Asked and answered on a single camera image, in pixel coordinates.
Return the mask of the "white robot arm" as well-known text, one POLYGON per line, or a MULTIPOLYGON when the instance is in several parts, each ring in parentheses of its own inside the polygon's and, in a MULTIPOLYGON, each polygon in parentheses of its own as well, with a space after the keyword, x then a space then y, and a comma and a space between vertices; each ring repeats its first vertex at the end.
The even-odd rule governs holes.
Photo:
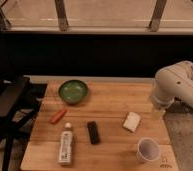
POLYGON ((162 118, 176 98, 193 108, 193 63, 190 61, 181 61, 156 72, 150 93, 151 118, 162 118))

